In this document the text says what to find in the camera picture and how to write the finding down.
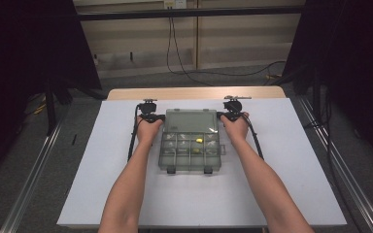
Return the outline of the black curtain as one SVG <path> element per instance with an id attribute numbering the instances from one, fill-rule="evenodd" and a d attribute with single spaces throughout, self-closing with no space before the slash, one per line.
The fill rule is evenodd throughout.
<path id="1" fill-rule="evenodd" d="M 0 160 L 30 97 L 100 87 L 73 0 L 0 0 Z"/>
<path id="2" fill-rule="evenodd" d="M 284 76 L 300 93 L 319 78 L 373 147 L 373 0 L 306 0 Z"/>

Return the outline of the grey transparent compartment box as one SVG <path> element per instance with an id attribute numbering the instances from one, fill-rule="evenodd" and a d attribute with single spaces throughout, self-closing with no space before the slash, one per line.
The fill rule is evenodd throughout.
<path id="1" fill-rule="evenodd" d="M 202 138 L 203 144 L 195 142 Z M 193 154 L 192 149 L 201 149 Z M 158 166 L 168 174 L 213 174 L 221 167 L 219 122 L 216 110 L 168 109 L 162 131 Z"/>

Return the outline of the white wall socket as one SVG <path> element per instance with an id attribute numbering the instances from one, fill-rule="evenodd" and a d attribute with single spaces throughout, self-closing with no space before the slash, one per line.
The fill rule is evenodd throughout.
<path id="1" fill-rule="evenodd" d="M 185 9 L 187 7 L 187 0 L 164 0 L 165 9 Z"/>

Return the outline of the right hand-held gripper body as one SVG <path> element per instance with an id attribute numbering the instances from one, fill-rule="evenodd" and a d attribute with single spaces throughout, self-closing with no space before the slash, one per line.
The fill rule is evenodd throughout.
<path id="1" fill-rule="evenodd" d="M 239 117 L 242 117 L 246 122 L 249 122 L 249 118 L 245 116 L 244 112 L 242 111 L 243 106 L 240 102 L 240 96 L 225 96 L 225 102 L 223 106 L 227 109 L 226 113 L 223 113 L 225 117 L 227 117 L 230 121 L 236 121 Z"/>

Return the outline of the white table mat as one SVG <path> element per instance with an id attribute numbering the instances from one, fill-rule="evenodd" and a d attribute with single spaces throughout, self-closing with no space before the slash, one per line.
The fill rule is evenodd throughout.
<path id="1" fill-rule="evenodd" d="M 105 101 L 58 224 L 95 228 L 111 186 L 126 164 L 133 127 L 134 100 Z M 297 207 L 313 226 L 346 220 L 298 116 L 287 98 L 245 100 L 266 163 L 284 182 Z M 235 149 L 226 136 L 220 171 L 169 175 L 158 167 L 160 143 L 153 144 L 139 224 L 143 228 L 260 227 L 266 220 L 249 188 Z"/>

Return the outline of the black horizontal bar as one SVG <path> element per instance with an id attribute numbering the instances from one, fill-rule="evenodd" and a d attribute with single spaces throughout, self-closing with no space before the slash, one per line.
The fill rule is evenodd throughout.
<path id="1" fill-rule="evenodd" d="M 174 17 L 222 17 L 222 16 L 251 16 L 251 15 L 284 15 L 300 14 L 303 6 L 275 6 L 248 8 L 211 8 L 211 9 L 180 9 L 180 10 L 151 10 L 131 12 L 79 13 L 80 21 L 121 20 L 144 18 L 174 18 Z"/>

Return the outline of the person's right hand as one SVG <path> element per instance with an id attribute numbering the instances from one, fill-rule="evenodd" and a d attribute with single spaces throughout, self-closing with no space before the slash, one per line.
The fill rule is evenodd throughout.
<path id="1" fill-rule="evenodd" d="M 235 121 L 229 120 L 226 116 L 221 116 L 220 121 L 233 146 L 238 146 L 246 142 L 249 125 L 242 116 Z"/>

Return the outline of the person's left hand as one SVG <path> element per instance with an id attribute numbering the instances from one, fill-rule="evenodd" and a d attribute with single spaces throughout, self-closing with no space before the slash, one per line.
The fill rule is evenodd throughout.
<path id="1" fill-rule="evenodd" d="M 160 126 L 163 124 L 161 119 L 150 123 L 143 120 L 140 116 L 137 117 L 137 138 L 140 144 L 151 146 L 156 137 Z"/>

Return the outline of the metal floor rail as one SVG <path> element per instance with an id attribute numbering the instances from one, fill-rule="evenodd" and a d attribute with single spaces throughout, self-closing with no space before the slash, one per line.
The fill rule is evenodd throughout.
<path id="1" fill-rule="evenodd" d="M 57 141 L 61 127 L 62 121 L 60 120 L 55 125 L 50 135 L 46 138 L 37 156 L 37 159 L 17 197 L 16 202 L 11 207 L 11 210 L 0 229 L 0 233 L 17 233 L 17 229 L 22 221 L 22 218 L 31 201 L 38 181 L 51 155 L 53 146 Z"/>
<path id="2" fill-rule="evenodd" d="M 311 128 L 315 132 L 325 149 L 325 158 L 332 178 L 330 183 L 339 194 L 353 227 L 358 233 L 373 233 L 373 204 L 333 142 L 330 120 L 319 120 L 321 115 L 313 114 L 313 105 L 305 96 L 298 97 L 298 102 L 309 120 L 306 128 Z"/>

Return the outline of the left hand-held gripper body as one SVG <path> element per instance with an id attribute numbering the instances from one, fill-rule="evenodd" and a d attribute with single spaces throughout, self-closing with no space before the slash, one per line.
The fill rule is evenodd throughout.
<path id="1" fill-rule="evenodd" d="M 143 103 L 138 105 L 141 111 L 140 118 L 148 123 L 153 123 L 156 121 L 156 104 L 155 99 L 145 99 Z"/>

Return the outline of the black stand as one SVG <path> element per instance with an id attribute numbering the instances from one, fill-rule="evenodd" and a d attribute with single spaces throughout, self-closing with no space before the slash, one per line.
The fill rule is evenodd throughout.
<path id="1" fill-rule="evenodd" d="M 56 113 L 55 113 L 55 105 L 53 99 L 53 92 L 51 90 L 51 83 L 50 81 L 46 81 L 46 107 L 47 107 L 47 116 L 48 116 L 48 132 L 47 135 L 49 136 L 56 127 L 57 120 L 56 120 Z"/>

